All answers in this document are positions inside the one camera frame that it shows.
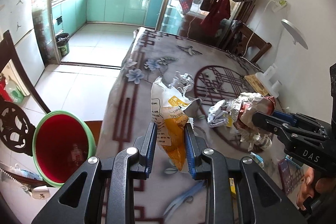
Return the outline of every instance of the tile floor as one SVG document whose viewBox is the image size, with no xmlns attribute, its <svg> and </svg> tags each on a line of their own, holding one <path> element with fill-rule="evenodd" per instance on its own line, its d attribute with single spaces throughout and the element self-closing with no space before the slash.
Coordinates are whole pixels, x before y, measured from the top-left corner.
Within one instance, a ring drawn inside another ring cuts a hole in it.
<svg viewBox="0 0 336 224">
<path fill-rule="evenodd" d="M 120 67 L 137 28 L 119 24 L 86 24 L 70 38 L 70 53 L 62 61 Z"/>
<path fill-rule="evenodd" d="M 83 121 L 102 120 L 110 90 L 120 70 L 82 66 L 49 65 L 40 77 L 36 90 L 50 110 L 62 109 L 74 113 Z M 25 98 L 21 107 L 30 122 L 37 126 L 44 112 L 35 100 Z M 0 162 L 16 163 L 24 170 L 37 173 L 33 158 L 9 150 L 0 141 Z M 51 195 L 57 189 L 49 188 Z M 1 176 L 0 192 L 22 224 L 30 224 L 47 200 L 36 200 L 7 176 Z"/>
</svg>

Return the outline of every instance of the floral tablecloth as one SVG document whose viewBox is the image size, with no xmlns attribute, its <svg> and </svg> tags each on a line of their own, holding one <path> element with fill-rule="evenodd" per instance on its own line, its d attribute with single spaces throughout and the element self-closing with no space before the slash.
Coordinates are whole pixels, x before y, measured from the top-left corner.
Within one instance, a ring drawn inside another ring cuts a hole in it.
<svg viewBox="0 0 336 224">
<path fill-rule="evenodd" d="M 193 76 L 194 87 L 186 95 L 202 99 L 202 103 L 194 102 L 186 110 L 186 114 L 194 118 L 195 133 L 205 138 L 208 147 L 224 156 L 240 159 L 249 155 L 248 143 L 241 143 L 240 137 L 231 134 L 227 127 L 209 128 L 206 115 L 209 107 L 221 99 L 253 92 L 244 76 L 256 73 L 256 69 L 216 48 L 140 28 L 110 92 L 97 147 L 98 157 L 115 156 L 146 133 L 152 119 L 152 83 L 161 76 L 168 85 L 176 71 Z M 273 138 L 272 147 L 258 154 L 264 159 L 264 170 L 281 187 L 277 163 L 285 156 L 283 145 Z M 205 221 L 203 182 L 178 172 L 158 145 L 150 178 L 135 181 L 134 190 L 137 223 L 198 224 Z M 290 196 L 293 202 L 295 192 Z"/>
</svg>

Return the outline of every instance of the plug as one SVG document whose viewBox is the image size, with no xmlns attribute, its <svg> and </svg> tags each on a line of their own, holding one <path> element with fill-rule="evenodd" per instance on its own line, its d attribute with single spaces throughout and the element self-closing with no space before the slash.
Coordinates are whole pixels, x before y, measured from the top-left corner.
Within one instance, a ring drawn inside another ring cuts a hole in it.
<svg viewBox="0 0 336 224">
<path fill-rule="evenodd" d="M 276 2 L 274 4 L 274 6 L 272 7 L 272 11 L 274 13 L 280 11 L 282 8 L 285 8 L 287 6 L 288 2 L 285 0 L 279 0 L 278 2 Z"/>
</svg>

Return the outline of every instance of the silver screw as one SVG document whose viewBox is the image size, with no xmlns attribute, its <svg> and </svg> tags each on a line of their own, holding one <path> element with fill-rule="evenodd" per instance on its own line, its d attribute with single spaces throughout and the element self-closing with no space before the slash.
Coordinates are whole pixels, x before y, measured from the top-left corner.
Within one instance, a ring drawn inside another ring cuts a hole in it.
<svg viewBox="0 0 336 224">
<path fill-rule="evenodd" d="M 126 152 L 127 154 L 134 155 L 135 153 L 138 152 L 138 149 L 136 149 L 135 147 L 129 147 L 126 149 Z"/>
<path fill-rule="evenodd" d="M 87 160 L 90 164 L 95 164 L 97 163 L 98 161 L 98 158 L 97 157 L 91 157 Z"/>
<path fill-rule="evenodd" d="M 245 164 L 251 164 L 252 163 L 252 159 L 249 158 L 249 157 L 245 157 L 245 158 L 243 158 L 243 163 L 245 163 Z"/>
<path fill-rule="evenodd" d="M 204 149 L 204 151 L 203 151 L 206 155 L 212 155 L 213 154 L 213 149 L 211 149 L 211 148 L 206 148 L 206 149 Z"/>
</svg>

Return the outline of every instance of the green bucket rim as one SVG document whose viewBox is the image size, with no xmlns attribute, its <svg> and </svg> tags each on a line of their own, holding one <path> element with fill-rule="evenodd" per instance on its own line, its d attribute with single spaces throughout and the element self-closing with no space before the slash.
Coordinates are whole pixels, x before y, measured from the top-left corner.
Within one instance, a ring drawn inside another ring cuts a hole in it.
<svg viewBox="0 0 336 224">
<path fill-rule="evenodd" d="M 52 180 L 50 180 L 44 173 L 43 171 L 41 170 L 39 164 L 38 164 L 38 161 L 37 161 L 37 158 L 36 158 L 36 138 L 37 138 L 37 135 L 38 135 L 38 132 L 40 131 L 40 128 L 41 126 L 45 123 L 46 120 L 48 120 L 50 117 L 52 116 L 56 116 L 56 115 L 60 115 L 60 114 L 63 114 L 63 115 L 68 115 L 72 118 L 74 118 L 76 121 L 78 121 L 81 126 L 83 127 L 84 131 L 85 131 L 85 134 L 86 134 L 86 137 L 88 139 L 88 144 L 89 144 L 89 151 L 88 151 L 88 155 L 87 155 L 87 158 L 90 158 L 92 156 L 95 155 L 96 153 L 96 143 L 95 143 L 95 138 L 93 137 L 93 134 L 90 130 L 90 128 L 88 127 L 88 125 L 82 121 L 80 118 L 78 118 L 76 115 L 70 113 L 70 112 L 67 112 L 67 111 L 64 111 L 64 110 L 55 110 L 55 111 L 52 111 L 48 114 L 46 114 L 42 120 L 39 122 L 39 124 L 37 125 L 36 129 L 35 129 L 35 133 L 34 133 L 34 137 L 33 137 L 33 145 L 32 145 L 32 151 L 33 151 L 33 159 L 34 159 L 34 164 L 37 168 L 37 170 L 39 171 L 40 175 L 42 176 L 42 178 L 48 183 L 50 184 L 51 186 L 54 186 L 54 187 L 57 187 L 57 188 L 60 188 L 62 187 L 62 185 L 64 183 L 58 183 L 58 182 L 54 182 Z"/>
</svg>

